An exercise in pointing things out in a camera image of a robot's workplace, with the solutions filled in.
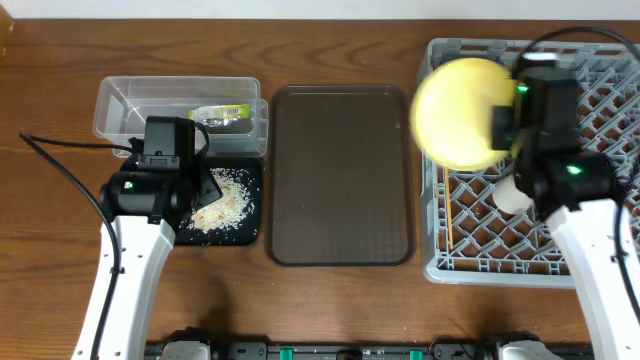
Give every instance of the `gray dish rack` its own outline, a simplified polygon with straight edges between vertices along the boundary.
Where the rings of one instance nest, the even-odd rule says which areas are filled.
[[[529,43],[519,40],[434,39],[418,82],[434,68],[460,57],[483,57],[511,66]],[[543,42],[538,51],[558,54],[560,66],[579,82],[577,133],[585,149],[605,153],[629,186],[631,228],[640,254],[640,64],[617,44]],[[443,168],[423,156],[423,273],[432,282],[572,288],[562,253],[535,209],[520,216],[500,213],[491,200],[495,182],[513,166],[501,161],[482,172],[449,171],[446,203]],[[446,206],[452,209],[454,246],[448,241]]]

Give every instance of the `brown tray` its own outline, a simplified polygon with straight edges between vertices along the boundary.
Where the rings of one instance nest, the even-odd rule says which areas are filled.
[[[391,86],[290,86],[271,141],[267,250],[284,266],[399,265],[414,252],[407,101]]]

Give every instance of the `wooden table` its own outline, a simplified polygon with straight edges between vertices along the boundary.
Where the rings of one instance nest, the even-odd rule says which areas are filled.
[[[268,100],[287,84],[392,84],[411,95],[433,38],[531,39],[570,24],[19,20],[0,69],[0,358],[68,359],[78,339],[100,220],[17,133],[95,141],[92,118],[104,77],[252,76]],[[640,41],[639,23],[601,25]],[[95,193],[121,163],[110,151],[51,151]],[[414,150],[414,170],[418,156]],[[149,338],[188,325],[229,339],[273,341],[412,344],[509,330],[530,330],[548,342],[589,341],[570,290],[431,284],[419,251],[396,268],[282,268],[266,256],[262,236],[247,248],[173,251]]]

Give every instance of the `black cable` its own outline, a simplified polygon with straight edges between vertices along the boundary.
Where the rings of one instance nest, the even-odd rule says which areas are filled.
[[[78,143],[78,142],[71,142],[71,141],[60,141],[60,140],[47,139],[47,138],[42,138],[42,137],[33,136],[33,135],[26,135],[26,136],[31,138],[31,140],[33,140],[33,141],[38,141],[38,142],[41,142],[41,143],[51,144],[51,145],[59,145],[59,146],[67,146],[67,147],[79,147],[79,148],[87,148],[87,149],[116,149],[116,150],[124,150],[124,151],[128,151],[128,152],[133,152],[132,148],[130,148],[128,146],[122,146],[122,145],[97,144],[97,143]]]
[[[45,160],[47,160],[53,167],[55,167],[58,171],[62,173],[73,185],[75,185],[78,190],[89,200],[91,205],[96,209],[98,215],[102,219],[102,222],[107,227],[107,232],[109,233],[109,237],[111,238],[111,245],[113,246],[113,268],[111,269],[111,280],[109,281],[109,287],[107,289],[107,295],[104,299],[104,305],[102,306],[102,312],[100,313],[100,319],[98,320],[98,326],[96,327],[96,335],[93,338],[93,345],[91,346],[91,357],[90,360],[95,360],[98,357],[98,350],[100,348],[100,341],[102,340],[102,333],[104,332],[104,326],[107,321],[107,315],[109,314],[109,308],[111,307],[111,300],[113,299],[113,293],[116,288],[116,282],[118,281],[118,274],[120,274],[120,246],[118,245],[118,239],[116,237],[116,233],[111,226],[111,223],[107,220],[107,216],[105,215],[102,207],[96,200],[96,198],[91,195],[89,190],[78,180],[67,168],[65,168],[62,164],[60,164],[56,159],[54,159],[49,153],[47,153],[43,148],[41,148],[35,141],[42,141],[42,138],[38,138],[35,136],[31,136],[28,134],[20,133],[20,138],[24,140],[29,146],[31,146],[40,156],[42,156]],[[54,145],[62,145],[62,146],[73,146],[63,144],[63,141],[55,141],[48,140],[42,141],[48,144]]]
[[[462,344],[458,344],[460,345],[460,349],[462,349],[462,352],[464,352],[465,355],[467,355],[467,357],[469,358],[469,360],[473,360],[473,356],[471,356],[471,354],[469,354],[469,352],[467,351],[467,349],[464,348],[464,345]]]
[[[538,43],[561,36],[561,35],[566,35],[571,33],[595,33],[595,34],[606,36],[624,45],[624,47],[627,48],[627,50],[631,53],[631,55],[633,55],[636,58],[636,60],[640,62],[640,50],[638,50],[638,48],[635,45],[633,45],[633,43],[629,41],[629,39],[618,34],[617,32],[610,29],[603,29],[597,26],[572,26],[572,27],[560,29],[560,30],[542,35],[539,38],[530,42],[529,45],[527,45],[527,47],[524,48],[524,50],[522,50],[520,54],[518,54],[518,57],[514,62],[513,69],[511,70],[511,77],[513,79],[517,78],[518,73],[520,72],[520,70],[522,70],[522,59],[524,58],[524,55],[532,52],[533,48]]]
[[[618,262],[618,266],[620,267],[622,282],[624,283],[624,287],[627,290],[627,295],[629,296],[631,307],[633,308],[633,312],[636,314],[638,323],[640,323],[640,305],[638,305],[638,298],[633,291],[633,285],[631,284],[629,272],[627,271],[627,266],[625,265],[625,257],[636,256],[636,254],[627,254],[622,249],[622,236],[620,235],[620,228],[622,227],[622,212],[624,211],[624,195],[622,195],[622,199],[617,202],[617,205],[618,208],[616,209],[616,215],[613,220],[613,242],[616,247],[616,261]]]
[[[539,38],[533,40],[529,45],[527,45],[524,50],[518,57],[514,63],[513,69],[511,70],[511,77],[513,79],[517,79],[518,73],[522,70],[522,59],[524,55],[531,52],[533,48],[540,42],[555,38],[557,36],[571,34],[571,33],[595,33],[606,36],[610,39],[617,41],[618,43],[624,45],[627,48],[629,53],[635,57],[636,61],[640,63],[640,50],[626,37],[618,34],[617,32],[610,29],[603,29],[597,26],[573,26],[564,29],[560,29],[557,31],[550,32],[548,34],[542,35]],[[615,213],[614,219],[614,243],[616,248],[616,260],[618,262],[618,266],[620,267],[620,274],[622,275],[622,281],[624,283],[624,287],[627,291],[627,296],[629,297],[629,301],[631,302],[631,307],[633,308],[633,312],[638,319],[638,323],[640,323],[640,305],[638,305],[638,298],[635,295],[633,290],[633,285],[631,284],[631,279],[629,278],[629,272],[627,270],[627,266],[625,263],[625,256],[636,256],[636,254],[626,254],[622,249],[622,239],[620,237],[620,227],[622,226],[622,211],[624,209],[624,195],[622,195],[622,200],[617,201],[617,210]]]

